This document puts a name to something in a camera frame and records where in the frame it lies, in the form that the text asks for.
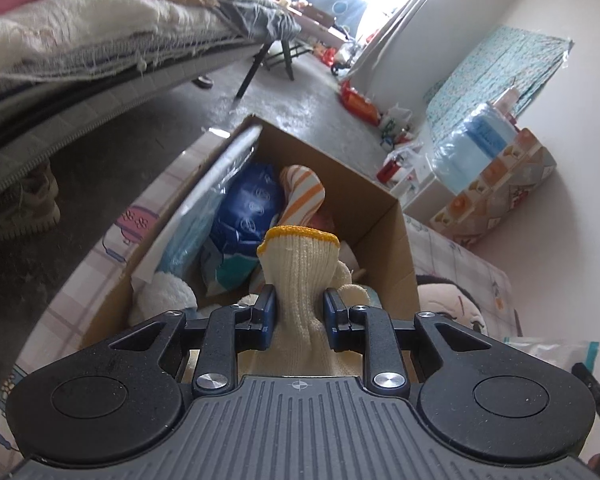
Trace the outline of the plush doll black hair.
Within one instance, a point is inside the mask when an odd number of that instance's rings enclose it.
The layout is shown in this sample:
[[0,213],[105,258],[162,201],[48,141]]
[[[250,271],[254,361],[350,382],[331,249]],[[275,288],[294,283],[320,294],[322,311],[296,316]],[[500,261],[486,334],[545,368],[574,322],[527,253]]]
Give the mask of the plush doll black hair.
[[460,325],[486,336],[486,321],[469,292],[446,278],[418,274],[416,276],[419,307],[450,318]]

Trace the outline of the white water dispenser base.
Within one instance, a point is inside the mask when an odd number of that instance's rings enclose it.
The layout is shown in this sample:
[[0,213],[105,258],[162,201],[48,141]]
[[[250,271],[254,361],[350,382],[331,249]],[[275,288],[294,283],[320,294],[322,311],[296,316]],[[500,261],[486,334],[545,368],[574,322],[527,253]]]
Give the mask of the white water dispenser base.
[[454,198],[431,170],[414,174],[408,183],[410,188],[400,197],[401,208],[407,217],[420,223],[428,224]]

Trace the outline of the blue water bottle on dispenser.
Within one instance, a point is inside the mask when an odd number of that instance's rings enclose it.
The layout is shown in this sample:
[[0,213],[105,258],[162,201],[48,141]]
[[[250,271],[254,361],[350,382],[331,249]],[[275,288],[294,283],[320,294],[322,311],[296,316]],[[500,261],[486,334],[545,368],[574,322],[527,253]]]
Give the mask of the blue water bottle on dispenser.
[[482,103],[434,146],[429,157],[431,169],[449,191],[460,194],[516,134],[516,128],[496,107]]

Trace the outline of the red snack package on floor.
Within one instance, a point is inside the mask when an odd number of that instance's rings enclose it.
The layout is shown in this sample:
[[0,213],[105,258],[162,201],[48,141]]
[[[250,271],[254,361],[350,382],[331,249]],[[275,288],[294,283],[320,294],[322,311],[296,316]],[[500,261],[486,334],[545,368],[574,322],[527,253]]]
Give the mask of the red snack package on floor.
[[379,125],[380,115],[376,106],[352,88],[348,80],[340,84],[340,102],[348,112],[362,119],[363,122],[375,127]]

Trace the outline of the cream knit glove yellow cuff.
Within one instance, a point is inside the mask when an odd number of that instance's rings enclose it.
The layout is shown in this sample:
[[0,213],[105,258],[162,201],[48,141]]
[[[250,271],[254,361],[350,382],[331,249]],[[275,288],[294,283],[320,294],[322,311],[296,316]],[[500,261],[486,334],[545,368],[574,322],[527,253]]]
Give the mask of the cream knit glove yellow cuff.
[[277,322],[270,346],[238,359],[241,375],[356,376],[362,356],[333,352],[323,324],[323,294],[336,289],[347,307],[370,304],[366,290],[352,283],[339,260],[335,235],[305,226],[276,226],[257,254],[265,281],[277,297]]

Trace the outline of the brown cardboard box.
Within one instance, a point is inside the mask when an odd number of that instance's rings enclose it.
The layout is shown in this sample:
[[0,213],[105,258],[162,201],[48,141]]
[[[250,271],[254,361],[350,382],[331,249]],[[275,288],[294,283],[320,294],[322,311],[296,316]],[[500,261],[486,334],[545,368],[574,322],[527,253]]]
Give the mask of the brown cardboard box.
[[140,196],[140,206],[164,209],[133,250],[112,291],[91,307],[80,348],[128,328],[133,287],[158,266],[166,244],[182,223],[181,212],[199,212],[202,194],[216,180],[212,171],[227,171],[240,158],[270,164],[276,171],[292,165],[315,171],[326,188],[323,210],[332,219],[330,232],[352,249],[364,271],[362,284],[376,292],[381,307],[394,320],[414,318],[419,310],[415,269],[399,202],[338,160],[249,116],[226,139],[205,133],[189,155],[181,156]]

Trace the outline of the white fluffy plush item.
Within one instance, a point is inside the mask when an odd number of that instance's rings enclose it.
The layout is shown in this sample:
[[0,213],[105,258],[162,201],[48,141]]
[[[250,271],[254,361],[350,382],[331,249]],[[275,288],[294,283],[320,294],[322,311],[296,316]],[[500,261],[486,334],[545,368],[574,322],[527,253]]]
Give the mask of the white fluffy plush item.
[[189,284],[173,274],[157,272],[151,282],[143,284],[135,295],[128,323],[134,326],[163,312],[187,308],[198,308],[197,298]]

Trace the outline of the patterned fabric covered cabinet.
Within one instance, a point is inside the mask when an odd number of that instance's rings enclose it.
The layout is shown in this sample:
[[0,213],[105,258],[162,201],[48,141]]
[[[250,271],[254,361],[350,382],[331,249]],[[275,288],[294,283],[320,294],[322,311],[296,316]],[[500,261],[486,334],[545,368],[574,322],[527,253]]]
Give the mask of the patterned fabric covered cabinet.
[[557,162],[534,133],[523,128],[467,188],[428,221],[428,226],[465,248],[493,231],[552,175]]

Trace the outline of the orange striped white sock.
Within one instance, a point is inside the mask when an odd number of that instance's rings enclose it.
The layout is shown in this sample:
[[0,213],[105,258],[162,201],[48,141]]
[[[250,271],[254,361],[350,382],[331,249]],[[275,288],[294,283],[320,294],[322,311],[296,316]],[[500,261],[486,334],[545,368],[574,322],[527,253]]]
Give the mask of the orange striped white sock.
[[280,214],[279,226],[309,226],[326,197],[324,185],[317,173],[301,165],[285,167],[279,175],[286,205]]

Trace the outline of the beige sneaker under bed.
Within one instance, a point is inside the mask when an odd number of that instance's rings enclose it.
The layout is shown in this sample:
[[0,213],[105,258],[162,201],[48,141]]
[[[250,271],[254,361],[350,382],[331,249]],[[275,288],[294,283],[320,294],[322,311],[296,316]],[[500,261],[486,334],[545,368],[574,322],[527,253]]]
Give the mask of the beige sneaker under bed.
[[58,183],[48,159],[0,195],[0,240],[53,229],[60,220]]

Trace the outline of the clear pack of blue masks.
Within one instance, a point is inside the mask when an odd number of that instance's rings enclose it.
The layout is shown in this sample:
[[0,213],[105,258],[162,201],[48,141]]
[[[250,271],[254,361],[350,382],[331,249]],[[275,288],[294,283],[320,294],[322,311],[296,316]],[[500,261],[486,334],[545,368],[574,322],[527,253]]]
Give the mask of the clear pack of blue masks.
[[252,159],[261,131],[261,126],[245,128],[204,170],[135,268],[132,286],[136,292],[150,284],[157,272],[186,278],[230,186]]

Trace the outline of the blue printed soft pack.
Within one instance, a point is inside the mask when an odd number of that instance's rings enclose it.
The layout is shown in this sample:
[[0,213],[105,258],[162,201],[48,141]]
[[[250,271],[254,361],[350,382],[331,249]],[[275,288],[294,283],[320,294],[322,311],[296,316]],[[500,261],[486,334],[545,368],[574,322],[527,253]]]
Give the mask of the blue printed soft pack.
[[215,215],[210,240],[224,255],[255,257],[282,213],[285,195],[274,167],[250,162],[233,181]]

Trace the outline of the folding table by window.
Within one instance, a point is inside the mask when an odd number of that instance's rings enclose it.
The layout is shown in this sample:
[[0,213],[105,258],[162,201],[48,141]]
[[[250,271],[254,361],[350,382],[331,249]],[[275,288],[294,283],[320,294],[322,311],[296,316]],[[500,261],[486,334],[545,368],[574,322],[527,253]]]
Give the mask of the folding table by window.
[[343,46],[355,44],[343,28],[339,28],[335,19],[326,13],[315,10],[312,6],[305,6],[299,10],[290,4],[284,10],[291,15],[300,32],[289,40],[279,39],[266,42],[254,56],[250,69],[240,85],[235,98],[240,100],[246,94],[251,81],[260,67],[272,70],[276,66],[283,66],[284,72],[290,81],[294,81],[294,66],[292,63],[300,56],[313,53],[315,47],[323,47],[338,52]]

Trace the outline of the teal patterned hanging cloth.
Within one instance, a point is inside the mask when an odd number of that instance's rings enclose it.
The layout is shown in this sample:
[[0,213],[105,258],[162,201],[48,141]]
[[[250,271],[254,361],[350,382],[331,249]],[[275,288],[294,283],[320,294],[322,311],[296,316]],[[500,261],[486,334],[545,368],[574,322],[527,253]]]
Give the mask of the teal patterned hanging cloth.
[[484,38],[451,75],[425,94],[431,141],[442,140],[479,104],[505,90],[519,93],[512,115],[519,116],[568,61],[573,41],[501,26]]

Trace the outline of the bed with quilts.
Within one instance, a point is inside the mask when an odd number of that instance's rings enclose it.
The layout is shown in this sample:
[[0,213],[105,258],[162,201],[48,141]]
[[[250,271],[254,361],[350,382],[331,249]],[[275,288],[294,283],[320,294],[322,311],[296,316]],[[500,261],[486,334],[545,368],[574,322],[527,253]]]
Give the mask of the bed with quilts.
[[0,0],[0,195],[66,145],[50,118],[106,84],[298,35],[273,0]]

